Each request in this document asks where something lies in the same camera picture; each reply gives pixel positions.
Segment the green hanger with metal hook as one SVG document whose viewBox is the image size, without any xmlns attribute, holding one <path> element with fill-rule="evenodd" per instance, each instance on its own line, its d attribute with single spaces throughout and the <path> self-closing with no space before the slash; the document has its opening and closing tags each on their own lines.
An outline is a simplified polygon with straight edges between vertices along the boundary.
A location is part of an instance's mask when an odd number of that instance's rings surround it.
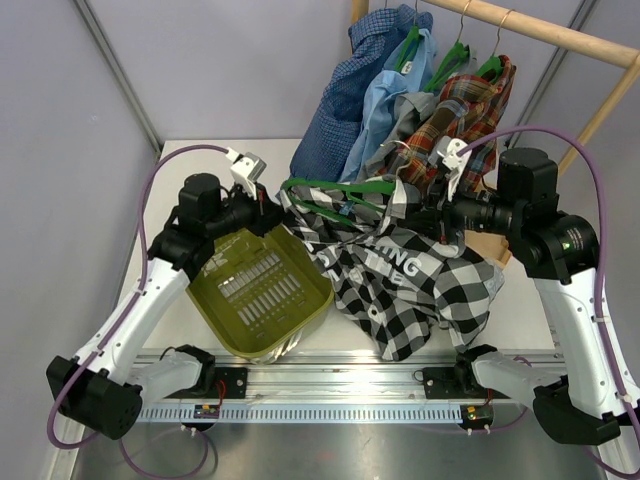
<svg viewBox="0 0 640 480">
<path fill-rule="evenodd" d="M 361 183 L 290 178 L 282 183 L 282 206 L 310 229 L 364 232 L 383 221 L 404 220 L 420 209 L 420 193 L 397 176 Z"/>
</svg>

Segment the black white checkered shirt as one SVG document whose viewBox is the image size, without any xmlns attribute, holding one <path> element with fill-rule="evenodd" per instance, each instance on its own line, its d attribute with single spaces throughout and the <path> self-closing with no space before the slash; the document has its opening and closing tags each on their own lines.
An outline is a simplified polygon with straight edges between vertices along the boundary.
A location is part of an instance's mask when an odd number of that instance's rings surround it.
<svg viewBox="0 0 640 480">
<path fill-rule="evenodd" d="M 443 245 L 402 226 L 404 220 L 364 232 L 316 230 L 285 210 L 284 226 L 330 281 L 336 308 L 375 342 L 383 360 L 407 359 L 435 327 L 464 351 L 489 320 L 502 270 L 465 241 Z"/>
</svg>

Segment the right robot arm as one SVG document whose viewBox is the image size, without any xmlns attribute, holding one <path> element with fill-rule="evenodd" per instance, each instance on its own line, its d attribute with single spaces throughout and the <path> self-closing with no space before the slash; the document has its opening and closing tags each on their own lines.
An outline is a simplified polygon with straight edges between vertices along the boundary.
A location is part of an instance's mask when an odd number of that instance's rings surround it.
<svg viewBox="0 0 640 480">
<path fill-rule="evenodd" d="M 639 388 L 605 317 L 605 296 L 595 292 L 598 237 L 586 219 L 559 210 L 557 179 L 544 151 L 509 149 L 499 159 L 496 192 L 449 195 L 449 177 L 440 173 L 403 224 L 440 242 L 465 230 L 504 236 L 563 351 L 567 372 L 559 376 L 492 346 L 474 347 L 457 357 L 456 389 L 466 396 L 494 390 L 530 409 L 552 440 L 599 446 L 638 419 Z"/>
</svg>

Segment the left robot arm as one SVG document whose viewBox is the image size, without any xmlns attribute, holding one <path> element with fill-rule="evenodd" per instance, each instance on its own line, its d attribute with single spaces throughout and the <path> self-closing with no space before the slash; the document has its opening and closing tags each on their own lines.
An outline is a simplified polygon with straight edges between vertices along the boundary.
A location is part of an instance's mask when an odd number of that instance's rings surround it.
<svg viewBox="0 0 640 480">
<path fill-rule="evenodd" d="M 208 396 L 216 386 L 215 358 L 192 345 L 175 348 L 138 372 L 135 360 L 159 320 L 215 253 L 216 240 L 247 230 L 263 236 L 284 210 L 259 183 L 224 189 L 213 174 L 189 176 L 153 242 L 143 242 L 138 283 L 100 330 L 70 359 L 46 370 L 54 397 L 47 432 L 63 415 L 112 440 L 136 422 L 144 406 L 175 393 Z"/>
</svg>

